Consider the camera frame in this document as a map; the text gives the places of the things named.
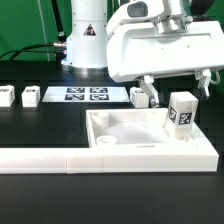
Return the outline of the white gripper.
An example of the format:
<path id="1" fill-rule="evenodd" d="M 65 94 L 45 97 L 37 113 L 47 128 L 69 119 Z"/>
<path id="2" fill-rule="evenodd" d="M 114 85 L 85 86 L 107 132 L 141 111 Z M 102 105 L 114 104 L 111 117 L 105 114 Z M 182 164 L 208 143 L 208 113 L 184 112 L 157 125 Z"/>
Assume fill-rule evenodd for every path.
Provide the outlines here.
<path id="1" fill-rule="evenodd" d="M 159 106 L 154 78 L 195 74 L 196 97 L 209 98 L 212 71 L 224 68 L 224 33 L 217 21 L 191 23 L 186 33 L 158 34 L 152 23 L 120 26 L 107 45 L 110 77 L 116 82 L 139 79 L 150 106 Z"/>

